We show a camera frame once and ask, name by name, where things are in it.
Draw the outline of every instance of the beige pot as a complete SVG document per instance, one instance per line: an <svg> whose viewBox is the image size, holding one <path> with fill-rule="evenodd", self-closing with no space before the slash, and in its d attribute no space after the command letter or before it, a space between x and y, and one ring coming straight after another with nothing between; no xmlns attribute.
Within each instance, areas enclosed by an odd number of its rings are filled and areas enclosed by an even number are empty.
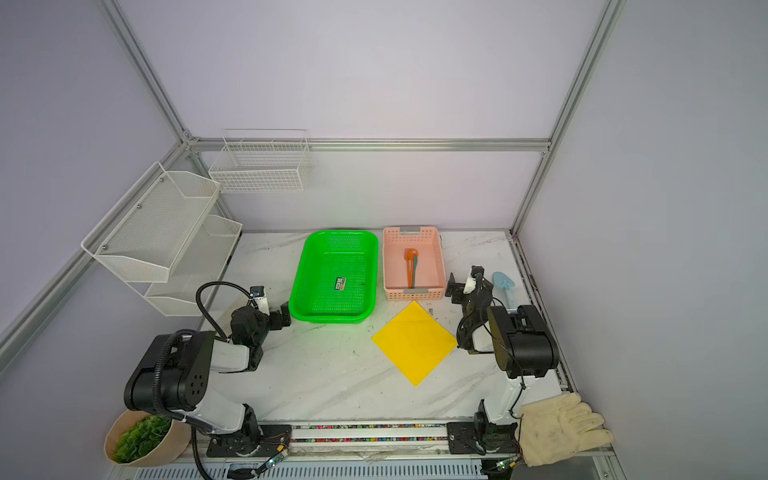
<svg viewBox="0 0 768 480"><path fill-rule="evenodd" d="M133 428L136 423L148 417L150 414L146 412L134 412L127 410L126 413L120 415L115 420L114 425L109 430L107 438L104 440L104 454L107 456L107 460L117 465L125 465L128 467L158 467L160 465L166 465L179 457L187 445L190 444L190 438L192 437L192 429L190 426L183 422L177 422L174 420L170 424L168 433L151 452L147 453L141 458L137 458L131 463L117 463L112 459L114 456L115 447L118 446L118 440L120 435Z"/></svg>

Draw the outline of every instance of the white work glove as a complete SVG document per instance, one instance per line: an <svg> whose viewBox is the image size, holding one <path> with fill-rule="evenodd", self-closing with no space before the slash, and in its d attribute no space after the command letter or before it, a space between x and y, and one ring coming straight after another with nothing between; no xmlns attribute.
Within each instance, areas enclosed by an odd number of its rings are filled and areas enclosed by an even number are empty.
<svg viewBox="0 0 768 480"><path fill-rule="evenodd" d="M525 464L547 465L612 443L614 436L610 430L595 430L604 421L602 415L592 413L578 393L524 405L518 434Z"/></svg>

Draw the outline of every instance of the glove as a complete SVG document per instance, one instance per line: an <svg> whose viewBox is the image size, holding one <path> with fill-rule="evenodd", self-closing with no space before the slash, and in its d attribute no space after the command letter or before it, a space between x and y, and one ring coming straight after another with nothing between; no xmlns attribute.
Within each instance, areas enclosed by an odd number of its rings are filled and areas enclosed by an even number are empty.
<svg viewBox="0 0 768 480"><path fill-rule="evenodd" d="M604 421L602 415L592 413L577 393L524 405L518 435L526 465L559 462L577 452L612 443L614 436L610 430L594 430Z"/></svg>

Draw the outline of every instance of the white wire basket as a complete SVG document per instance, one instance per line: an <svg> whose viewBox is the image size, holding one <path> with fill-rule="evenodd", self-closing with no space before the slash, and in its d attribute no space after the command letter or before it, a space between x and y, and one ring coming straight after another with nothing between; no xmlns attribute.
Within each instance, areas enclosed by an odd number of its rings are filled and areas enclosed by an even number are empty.
<svg viewBox="0 0 768 480"><path fill-rule="evenodd" d="M225 194L303 191L313 169L305 130L222 130L209 170Z"/></svg>
<svg viewBox="0 0 768 480"><path fill-rule="evenodd" d="M217 215L205 217L170 279L153 283L143 297L165 316L199 316L195 293L203 283L221 277L242 228L243 224ZM203 304L213 291L203 291Z"/></svg>
<svg viewBox="0 0 768 480"><path fill-rule="evenodd" d="M151 171L157 179L106 239L87 245L100 223L81 244L125 283L169 281L219 196L219 183L211 179L160 164Z"/></svg>

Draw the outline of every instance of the orange utensil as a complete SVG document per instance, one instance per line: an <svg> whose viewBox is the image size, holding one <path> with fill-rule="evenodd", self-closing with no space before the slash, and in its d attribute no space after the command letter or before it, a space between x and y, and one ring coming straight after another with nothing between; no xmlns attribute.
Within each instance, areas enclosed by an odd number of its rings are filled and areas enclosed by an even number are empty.
<svg viewBox="0 0 768 480"><path fill-rule="evenodd" d="M408 267L408 288L416 283L416 264L419 262L419 252L415 248L406 248L406 265Z"/></svg>

